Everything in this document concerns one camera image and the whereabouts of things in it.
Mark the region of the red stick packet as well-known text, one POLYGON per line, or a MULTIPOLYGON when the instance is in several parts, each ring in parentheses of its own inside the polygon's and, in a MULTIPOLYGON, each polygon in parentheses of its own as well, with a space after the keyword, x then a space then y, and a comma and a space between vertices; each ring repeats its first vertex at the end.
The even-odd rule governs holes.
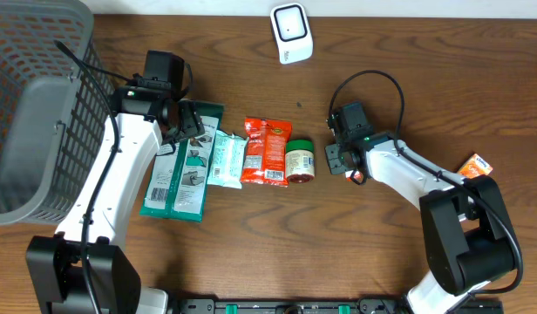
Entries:
POLYGON ((344 173, 345 175, 345 178, 347 181, 358 181, 358 182, 362 182, 364 177, 363 177, 363 174, 361 172, 359 172, 358 170, 350 170, 350 171, 347 171, 344 173))

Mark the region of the small orange packet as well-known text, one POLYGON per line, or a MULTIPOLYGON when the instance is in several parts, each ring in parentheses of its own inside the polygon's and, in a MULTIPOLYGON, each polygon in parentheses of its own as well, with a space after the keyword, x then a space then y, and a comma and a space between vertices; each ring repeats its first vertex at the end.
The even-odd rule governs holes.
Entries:
POLYGON ((481 175, 489 175, 493 171, 493 167, 487 163, 478 154, 473 154, 457 171, 458 174, 466 178, 473 179, 481 175))

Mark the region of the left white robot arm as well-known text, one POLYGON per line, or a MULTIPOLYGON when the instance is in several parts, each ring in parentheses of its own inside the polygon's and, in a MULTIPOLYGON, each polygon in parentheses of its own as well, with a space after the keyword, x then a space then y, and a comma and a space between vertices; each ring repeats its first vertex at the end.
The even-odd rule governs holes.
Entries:
POLYGON ((124 86, 74 207, 51 237, 35 236, 26 262, 43 313, 167 313, 166 291, 143 286, 124 252, 148 165, 164 144, 204 133, 194 101, 124 86))

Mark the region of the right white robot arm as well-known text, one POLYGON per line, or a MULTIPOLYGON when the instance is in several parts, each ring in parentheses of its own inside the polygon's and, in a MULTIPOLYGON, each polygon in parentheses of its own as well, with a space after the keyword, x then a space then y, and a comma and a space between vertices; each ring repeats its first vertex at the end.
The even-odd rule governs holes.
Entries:
POLYGON ((419 210, 429 271, 406 295, 412 313, 454 313, 487 285, 523 270, 520 245, 497 183, 454 174, 381 133, 325 148, 332 174, 372 179, 419 210))

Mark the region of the red snack bag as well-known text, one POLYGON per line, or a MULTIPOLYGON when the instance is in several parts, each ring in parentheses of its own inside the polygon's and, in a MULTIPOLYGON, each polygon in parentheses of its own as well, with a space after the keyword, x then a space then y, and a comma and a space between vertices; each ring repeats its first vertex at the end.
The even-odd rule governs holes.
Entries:
POLYGON ((292 124, 285 120, 246 118, 244 127, 248 144, 241 182, 287 187, 285 152, 292 124))

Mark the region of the pale green wipes pack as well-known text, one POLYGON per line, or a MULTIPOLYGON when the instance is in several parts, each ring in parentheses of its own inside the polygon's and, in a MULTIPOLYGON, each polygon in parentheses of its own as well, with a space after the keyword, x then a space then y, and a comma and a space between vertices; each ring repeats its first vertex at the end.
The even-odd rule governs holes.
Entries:
POLYGON ((242 189, 241 175, 247 144, 248 138, 216 131, 208 185, 242 189))

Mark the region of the green 3M gloves package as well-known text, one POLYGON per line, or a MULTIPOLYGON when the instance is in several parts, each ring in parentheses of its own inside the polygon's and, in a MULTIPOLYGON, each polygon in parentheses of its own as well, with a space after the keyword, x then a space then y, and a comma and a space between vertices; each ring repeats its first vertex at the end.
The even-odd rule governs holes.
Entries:
POLYGON ((202 221, 214 138, 224 105, 203 101, 196 105, 205 132, 197 138, 160 148, 139 212, 143 216, 202 221))

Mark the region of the green lid jar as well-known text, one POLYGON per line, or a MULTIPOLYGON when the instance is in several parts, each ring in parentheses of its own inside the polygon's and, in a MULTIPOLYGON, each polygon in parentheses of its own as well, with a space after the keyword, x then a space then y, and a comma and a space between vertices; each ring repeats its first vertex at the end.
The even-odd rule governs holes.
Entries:
POLYGON ((291 140, 285 147, 286 179, 306 183, 315 179, 314 144, 310 140, 291 140))

